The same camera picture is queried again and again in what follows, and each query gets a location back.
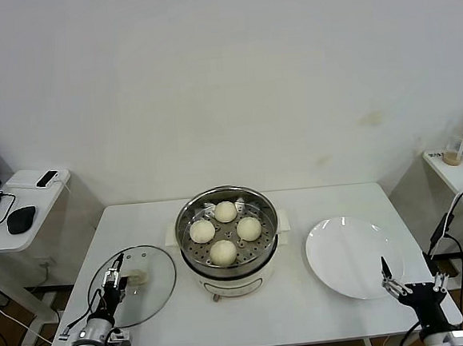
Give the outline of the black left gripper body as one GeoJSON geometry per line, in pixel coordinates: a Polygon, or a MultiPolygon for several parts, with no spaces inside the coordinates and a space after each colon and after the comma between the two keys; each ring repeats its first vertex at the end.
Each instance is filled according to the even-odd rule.
{"type": "Polygon", "coordinates": [[[104,285],[102,296],[99,303],[99,309],[113,316],[117,306],[122,302],[120,281],[119,284],[104,285]]]}

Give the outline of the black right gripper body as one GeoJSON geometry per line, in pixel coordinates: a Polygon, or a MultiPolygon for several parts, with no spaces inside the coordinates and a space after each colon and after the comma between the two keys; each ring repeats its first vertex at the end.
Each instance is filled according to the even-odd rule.
{"type": "Polygon", "coordinates": [[[412,308],[422,328],[447,327],[449,322],[441,307],[446,290],[433,283],[406,284],[405,291],[398,297],[399,302],[412,308]]]}

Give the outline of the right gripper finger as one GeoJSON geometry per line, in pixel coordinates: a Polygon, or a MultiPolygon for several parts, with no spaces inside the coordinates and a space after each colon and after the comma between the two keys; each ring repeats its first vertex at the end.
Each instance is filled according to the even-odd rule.
{"type": "Polygon", "coordinates": [[[422,253],[425,264],[433,276],[433,290],[435,292],[448,292],[449,274],[442,272],[429,254],[422,253]]]}
{"type": "Polygon", "coordinates": [[[390,294],[394,299],[398,299],[401,296],[406,295],[405,286],[393,278],[393,274],[384,257],[381,257],[381,274],[383,279],[381,286],[388,294],[390,294]]]}

